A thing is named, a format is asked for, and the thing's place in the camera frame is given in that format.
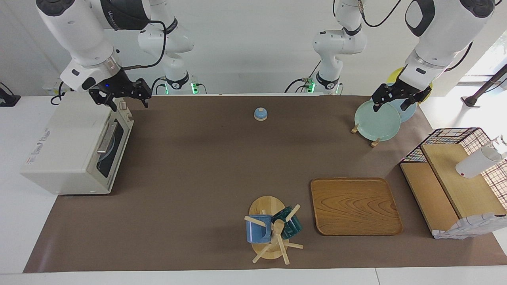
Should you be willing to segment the wooden plate rack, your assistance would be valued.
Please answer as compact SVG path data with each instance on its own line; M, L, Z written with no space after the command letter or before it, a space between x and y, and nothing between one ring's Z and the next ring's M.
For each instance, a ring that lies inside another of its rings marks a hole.
M359 124L355 124L355 126L350 130L352 134L358 133ZM370 144L370 147L375 148L380 142L380 138L376 139L375 141L372 141Z

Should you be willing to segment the black desk object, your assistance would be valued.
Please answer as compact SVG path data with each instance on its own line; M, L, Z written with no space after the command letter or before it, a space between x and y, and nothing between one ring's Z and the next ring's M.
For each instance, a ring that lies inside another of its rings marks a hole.
M21 96L14 92L3 82L0 81L0 107L14 107Z

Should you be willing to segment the mint green plate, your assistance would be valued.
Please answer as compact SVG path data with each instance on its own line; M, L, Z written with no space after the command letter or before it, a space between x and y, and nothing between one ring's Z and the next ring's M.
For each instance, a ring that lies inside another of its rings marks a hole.
M401 118L398 111L389 104L378 111L373 109L373 101L362 103L354 115L357 131L370 141L387 141L400 131Z

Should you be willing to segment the wooden step shelf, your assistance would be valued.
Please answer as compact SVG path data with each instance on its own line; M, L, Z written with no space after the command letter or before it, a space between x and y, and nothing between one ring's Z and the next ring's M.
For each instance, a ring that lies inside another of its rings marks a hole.
M422 151L427 162L402 163L400 168L430 232L447 231L471 215L507 215L483 177L468 179L456 172L456 164L467 157L461 145L426 144Z

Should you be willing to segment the black pole stand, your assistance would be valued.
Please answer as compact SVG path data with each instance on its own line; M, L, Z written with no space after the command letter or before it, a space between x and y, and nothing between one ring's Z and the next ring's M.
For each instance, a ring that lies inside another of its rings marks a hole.
M479 108L478 105L476 105L479 97L483 95L484 93L488 92L489 90L493 90L492 86L497 83L500 79L505 77L507 74L507 63L498 71L496 72L486 83L484 83L478 91L476 91L473 95L467 96L467 97L461 97L461 101L465 106L468 108Z

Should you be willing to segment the patterned white cloth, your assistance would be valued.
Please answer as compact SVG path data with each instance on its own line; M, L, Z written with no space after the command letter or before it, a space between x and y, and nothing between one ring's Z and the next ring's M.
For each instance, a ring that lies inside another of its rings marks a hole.
M435 239L467 239L507 228L507 215L483 213L471 215L455 222L447 231L432 230Z

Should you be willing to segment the white spray bottle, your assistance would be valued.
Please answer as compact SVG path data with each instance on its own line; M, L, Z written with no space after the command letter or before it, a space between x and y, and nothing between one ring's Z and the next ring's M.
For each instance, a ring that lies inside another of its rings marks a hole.
M456 166L456 172L471 179L507 159L507 133L491 139Z

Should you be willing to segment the wooden mug tree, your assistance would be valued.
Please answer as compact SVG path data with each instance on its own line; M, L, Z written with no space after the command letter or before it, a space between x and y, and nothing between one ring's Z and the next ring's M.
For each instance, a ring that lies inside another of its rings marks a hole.
M262 196L257 198L250 206L249 213L247 215L275 215L277 212L284 209L286 206L274 196ZM292 212L286 218L287 221L291 219L293 215L297 213L300 205L293 207ZM276 220L271 223L271 241L268 243L250 243L255 257L252 263L257 263L261 258L266 260L275 260L277 258L283 258L284 264L289 265L290 260L287 254L289 248L303 249L304 246L296 243L291 243L289 239L282 239L281 233L284 229L284 222L282 220Z

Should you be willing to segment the brown table mat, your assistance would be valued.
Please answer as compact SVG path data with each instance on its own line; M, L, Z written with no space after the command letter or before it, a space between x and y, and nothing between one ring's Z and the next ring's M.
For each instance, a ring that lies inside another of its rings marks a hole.
M155 96L129 99L134 126L112 193L59 196L24 268L65 271L284 268L252 263L246 241L252 202L265 195L299 204L302 231L290 269L507 265L493 234L432 237L398 162L431 127L422 112L372 148L352 135L365 96ZM265 108L265 121L254 119ZM403 224L394 236L323 236L310 183L382 177Z

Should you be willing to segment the dark green ceramic mug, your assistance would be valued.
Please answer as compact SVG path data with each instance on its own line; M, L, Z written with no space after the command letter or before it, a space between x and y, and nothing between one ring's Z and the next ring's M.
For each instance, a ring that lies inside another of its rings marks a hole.
M302 230L302 224L299 222L297 215L293 215L289 221L286 220L292 210L293 208L291 206L287 206L271 218L273 224L276 220L282 220L284 222L284 229L281 233L282 239L293 238Z

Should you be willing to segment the wooden serving tray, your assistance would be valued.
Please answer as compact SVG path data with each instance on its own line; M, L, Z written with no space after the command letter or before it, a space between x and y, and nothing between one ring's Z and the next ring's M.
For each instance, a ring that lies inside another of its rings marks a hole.
M391 236L403 231L391 187L383 178L317 178L310 183L310 193L320 235Z

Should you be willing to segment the plain light blue plate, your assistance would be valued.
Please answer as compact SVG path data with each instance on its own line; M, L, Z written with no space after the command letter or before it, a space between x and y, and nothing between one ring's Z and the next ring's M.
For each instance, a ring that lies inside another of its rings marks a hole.
M117 133L117 131L115 130L114 133L113 133L113 136L112 136L112 140L109 143L106 152L100 155L100 157L98 159L98 162L101 162L101 161L107 159L113 153L116 153L116 149L117 149L117 146L116 146L116 133Z

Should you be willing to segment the light blue racked plate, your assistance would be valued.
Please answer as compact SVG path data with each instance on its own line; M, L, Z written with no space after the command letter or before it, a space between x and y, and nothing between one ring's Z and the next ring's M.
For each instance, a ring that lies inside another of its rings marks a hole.
M416 112L417 110L417 103L411 104L408 106L405 110L402 110L401 106L404 103L406 99L395 99L391 102L388 102L392 107L394 107L398 114L400 115L400 122L404 123L405 121L408 121Z

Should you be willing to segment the glass oven door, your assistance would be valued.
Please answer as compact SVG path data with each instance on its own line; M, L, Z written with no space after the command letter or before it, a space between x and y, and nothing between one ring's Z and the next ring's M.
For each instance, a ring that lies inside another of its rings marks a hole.
M117 131L116 133L116 153L113 153L111 156L109 156L107 159L98 162L98 159L101 154L105 153L109 143L112 140L112 136L114 131ZM105 178L111 178L113 176L113 173L116 171L117 165L119 164L120 155L122 154L122 151L125 148L127 136L129 135L129 127L127 123L122 121L118 118L111 118L109 121L107 121L105 125L105 131L104 134L100 137L96 154L97 159L94 163L94 169L98 170L99 174Z

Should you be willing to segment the yellow plate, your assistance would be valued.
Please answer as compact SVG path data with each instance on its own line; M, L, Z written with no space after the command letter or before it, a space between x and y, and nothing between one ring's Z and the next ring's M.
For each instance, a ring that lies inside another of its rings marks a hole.
M404 67L399 67L397 68L396 70L394 70L393 72L391 72L391 74L387 77L387 80L386 80L386 84L394 84L395 81L398 79L399 75L401 74L401 72L404 70ZM421 89L420 91L423 91L425 90L427 87L429 88L433 88L433 83L429 83L428 86L424 87L423 89Z

